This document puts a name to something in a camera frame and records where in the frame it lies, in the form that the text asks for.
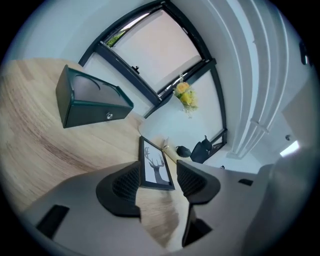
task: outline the metal knob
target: metal knob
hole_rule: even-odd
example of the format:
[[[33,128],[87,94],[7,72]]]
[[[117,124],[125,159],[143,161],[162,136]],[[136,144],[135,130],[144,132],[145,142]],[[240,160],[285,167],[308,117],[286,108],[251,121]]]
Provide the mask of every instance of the metal knob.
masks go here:
[[[106,114],[106,119],[110,120],[110,119],[112,119],[113,116],[114,116],[113,114],[108,113],[108,114]]]

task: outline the window pane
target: window pane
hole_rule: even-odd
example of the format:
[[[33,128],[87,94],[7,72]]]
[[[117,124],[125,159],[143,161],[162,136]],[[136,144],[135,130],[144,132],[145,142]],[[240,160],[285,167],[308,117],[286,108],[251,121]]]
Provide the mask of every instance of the window pane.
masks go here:
[[[159,91],[180,73],[201,61],[183,29],[163,10],[150,14],[112,47],[140,76]]]

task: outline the yellow flower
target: yellow flower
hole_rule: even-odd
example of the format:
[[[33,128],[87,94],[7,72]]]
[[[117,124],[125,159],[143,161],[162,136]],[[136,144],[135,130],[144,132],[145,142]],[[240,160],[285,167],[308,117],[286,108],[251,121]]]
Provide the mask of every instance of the yellow flower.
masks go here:
[[[176,91],[178,94],[183,94],[189,87],[187,82],[181,82],[176,86]]]
[[[192,102],[192,99],[190,97],[190,94],[185,92],[184,94],[182,94],[181,98],[180,98],[182,103],[185,103],[187,105],[190,105]]]

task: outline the white vase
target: white vase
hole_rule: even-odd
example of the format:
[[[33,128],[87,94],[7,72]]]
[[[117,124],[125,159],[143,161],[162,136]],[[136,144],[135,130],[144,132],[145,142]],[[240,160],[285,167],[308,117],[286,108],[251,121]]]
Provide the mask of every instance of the white vase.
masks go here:
[[[177,114],[183,109],[182,102],[173,95],[165,105],[154,111],[138,126],[139,133],[148,140],[152,140],[158,135],[169,137],[168,132],[170,129],[174,129]]]

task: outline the deer picture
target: deer picture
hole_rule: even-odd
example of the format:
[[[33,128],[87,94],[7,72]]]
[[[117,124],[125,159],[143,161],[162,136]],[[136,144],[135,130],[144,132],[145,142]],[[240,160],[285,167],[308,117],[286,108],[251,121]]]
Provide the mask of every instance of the deer picture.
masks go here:
[[[166,180],[163,180],[160,176],[160,173],[159,173],[159,169],[160,167],[164,167],[165,166],[165,162],[164,160],[162,159],[161,155],[159,154],[159,157],[161,159],[161,164],[158,163],[158,160],[156,161],[156,165],[154,163],[154,160],[153,159],[150,159],[149,158],[149,147],[145,147],[144,148],[144,156],[146,159],[149,160],[149,164],[150,166],[153,168],[154,170],[154,177],[155,177],[155,181],[156,183],[158,184],[163,184],[163,185],[171,185],[170,182],[166,181]]]

